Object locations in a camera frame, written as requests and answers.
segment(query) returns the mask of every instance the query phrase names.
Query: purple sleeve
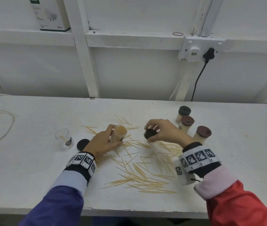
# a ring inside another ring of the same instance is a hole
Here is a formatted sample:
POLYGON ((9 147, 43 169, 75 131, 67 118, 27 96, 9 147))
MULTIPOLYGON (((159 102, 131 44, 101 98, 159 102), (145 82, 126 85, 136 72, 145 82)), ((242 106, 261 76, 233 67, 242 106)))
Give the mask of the purple sleeve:
POLYGON ((68 186, 52 188, 19 226, 78 226, 83 208, 81 193, 68 186))

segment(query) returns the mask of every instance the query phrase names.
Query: pink cuff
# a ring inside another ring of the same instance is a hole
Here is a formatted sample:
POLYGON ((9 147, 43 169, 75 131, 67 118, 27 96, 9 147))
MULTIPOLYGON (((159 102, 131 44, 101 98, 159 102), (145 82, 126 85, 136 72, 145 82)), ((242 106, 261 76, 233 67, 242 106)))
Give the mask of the pink cuff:
POLYGON ((225 191, 236 181, 237 178, 221 165, 205 175, 203 181, 194 186, 194 190, 204 200, 208 200, 225 191))

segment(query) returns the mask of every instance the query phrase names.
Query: cardboard box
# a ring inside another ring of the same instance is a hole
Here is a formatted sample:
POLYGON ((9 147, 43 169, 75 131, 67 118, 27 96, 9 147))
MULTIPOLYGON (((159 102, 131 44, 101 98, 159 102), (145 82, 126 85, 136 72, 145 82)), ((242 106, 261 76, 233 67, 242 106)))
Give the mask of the cardboard box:
POLYGON ((65 32, 70 23, 63 0, 30 0, 40 30, 65 32))

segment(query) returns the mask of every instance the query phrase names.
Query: blue sleeve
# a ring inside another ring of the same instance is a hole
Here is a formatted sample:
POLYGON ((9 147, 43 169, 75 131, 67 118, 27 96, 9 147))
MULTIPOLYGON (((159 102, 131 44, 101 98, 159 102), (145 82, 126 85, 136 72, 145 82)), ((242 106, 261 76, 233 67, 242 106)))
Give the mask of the blue sleeve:
POLYGON ((19 226, 78 226, 86 184, 78 172, 63 171, 19 226))

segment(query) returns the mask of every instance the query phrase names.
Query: light blue cuff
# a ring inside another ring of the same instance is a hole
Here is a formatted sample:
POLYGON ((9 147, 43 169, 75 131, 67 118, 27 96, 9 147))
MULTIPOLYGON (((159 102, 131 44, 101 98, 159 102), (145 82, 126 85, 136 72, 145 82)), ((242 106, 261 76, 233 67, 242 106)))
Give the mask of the light blue cuff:
POLYGON ((69 186, 85 194, 87 181, 82 174, 76 171, 63 171, 55 180, 50 190, 56 186, 69 186))

